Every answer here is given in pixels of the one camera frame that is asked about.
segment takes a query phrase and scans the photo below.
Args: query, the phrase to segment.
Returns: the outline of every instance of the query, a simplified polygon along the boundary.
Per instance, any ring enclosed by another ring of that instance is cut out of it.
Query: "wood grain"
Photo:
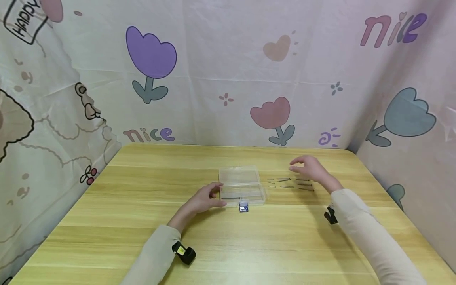
[[[268,178],[292,177],[288,163],[308,154],[368,204],[429,284],[456,277],[360,160],[346,150],[124,146],[97,177],[12,285],[119,284],[153,231],[218,169],[256,165],[268,194],[264,206],[197,216],[183,243],[197,252],[190,267],[175,259],[162,284],[378,284],[371,266],[337,225],[323,217],[324,189],[293,181],[269,188]]]

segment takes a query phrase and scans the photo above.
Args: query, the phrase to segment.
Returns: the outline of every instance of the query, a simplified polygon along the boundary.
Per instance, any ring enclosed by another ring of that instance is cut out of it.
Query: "clear plastic box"
[[[218,180],[223,183],[220,200],[226,201],[227,207],[237,207],[240,202],[263,205],[266,201],[256,166],[221,168]]]

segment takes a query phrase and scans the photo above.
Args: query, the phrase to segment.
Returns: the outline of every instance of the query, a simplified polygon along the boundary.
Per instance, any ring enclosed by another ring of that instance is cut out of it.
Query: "pink heart print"
[[[41,8],[46,16],[55,23],[63,20],[62,0],[41,0]]]
[[[290,36],[283,35],[276,43],[268,42],[263,46],[264,55],[272,61],[281,62],[288,54],[290,43]]]

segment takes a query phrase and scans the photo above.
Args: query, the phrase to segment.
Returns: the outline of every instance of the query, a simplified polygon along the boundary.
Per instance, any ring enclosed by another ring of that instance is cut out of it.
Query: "flower stem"
[[[277,132],[277,137],[279,138],[279,140],[282,141],[283,137],[284,137],[284,132],[282,131],[282,127],[275,128],[275,131]]]
[[[152,91],[154,88],[154,79],[152,77],[147,76],[145,79],[145,86],[144,86],[144,91]]]

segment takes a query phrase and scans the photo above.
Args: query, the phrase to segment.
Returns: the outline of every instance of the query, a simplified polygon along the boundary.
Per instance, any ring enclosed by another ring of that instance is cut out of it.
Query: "black device on wrist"
[[[197,256],[197,253],[192,248],[185,248],[181,242],[175,243],[172,246],[172,251],[187,265],[190,265]]]
[[[333,208],[331,208],[330,206],[327,207],[328,211],[325,212],[325,218],[326,220],[328,220],[328,222],[331,224],[331,225],[334,225],[336,223],[338,223],[337,219],[336,219],[336,216],[334,215],[335,211]]]

